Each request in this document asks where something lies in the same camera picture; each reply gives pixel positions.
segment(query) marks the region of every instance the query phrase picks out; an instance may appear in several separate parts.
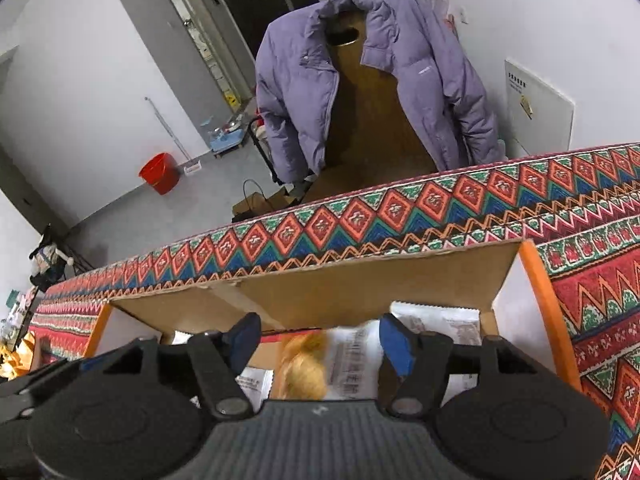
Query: jacket sleeve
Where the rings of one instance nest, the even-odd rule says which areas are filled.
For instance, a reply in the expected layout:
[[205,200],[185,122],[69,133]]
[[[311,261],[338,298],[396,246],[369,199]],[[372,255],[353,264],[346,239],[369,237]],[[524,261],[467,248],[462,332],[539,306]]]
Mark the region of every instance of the jacket sleeve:
[[480,77],[444,21],[436,17],[425,1],[415,2],[423,15],[425,37],[433,49],[444,97],[452,105],[473,162],[489,164],[499,161],[496,118],[487,103]]
[[274,66],[277,63],[269,30],[255,58],[256,100],[264,119],[273,167],[283,182],[304,180],[309,168],[300,148],[298,132],[284,104]]

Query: red bucket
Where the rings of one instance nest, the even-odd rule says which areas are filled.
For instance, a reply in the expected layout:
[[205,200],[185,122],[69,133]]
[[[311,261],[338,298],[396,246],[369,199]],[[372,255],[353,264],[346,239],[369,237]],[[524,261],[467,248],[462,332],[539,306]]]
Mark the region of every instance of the red bucket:
[[171,191],[180,180],[175,159],[169,153],[160,153],[152,158],[140,170],[139,176],[161,195]]

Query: purple puffer jacket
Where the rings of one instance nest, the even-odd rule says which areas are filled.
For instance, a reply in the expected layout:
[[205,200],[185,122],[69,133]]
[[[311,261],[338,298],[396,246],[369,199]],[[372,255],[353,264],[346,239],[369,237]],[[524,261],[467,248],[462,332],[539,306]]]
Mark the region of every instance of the purple puffer jacket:
[[362,65],[393,74],[411,126],[439,171],[499,160],[495,115],[458,40],[421,0],[327,0],[269,25],[256,58],[257,101],[284,182],[324,168],[338,90],[322,20],[367,11]]

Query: jacket collar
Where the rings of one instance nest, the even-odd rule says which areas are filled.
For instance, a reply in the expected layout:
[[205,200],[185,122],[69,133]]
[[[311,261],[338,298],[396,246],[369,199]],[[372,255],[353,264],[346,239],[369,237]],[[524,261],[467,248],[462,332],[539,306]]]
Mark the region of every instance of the jacket collar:
[[367,12],[367,39],[362,45],[362,65],[392,71],[391,44],[398,38],[393,9],[382,0],[327,0],[319,4],[306,21],[300,64],[322,70],[335,70],[326,47],[324,20],[343,10]]

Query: geometric pattern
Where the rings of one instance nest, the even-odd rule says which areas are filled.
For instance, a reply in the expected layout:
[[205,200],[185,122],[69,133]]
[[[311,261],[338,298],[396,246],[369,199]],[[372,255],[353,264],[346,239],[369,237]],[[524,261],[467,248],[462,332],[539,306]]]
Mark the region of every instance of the geometric pattern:
[[432,174],[240,222],[52,286],[31,329],[82,355],[109,298],[372,254],[531,238],[610,420],[598,478],[640,478],[640,145]]

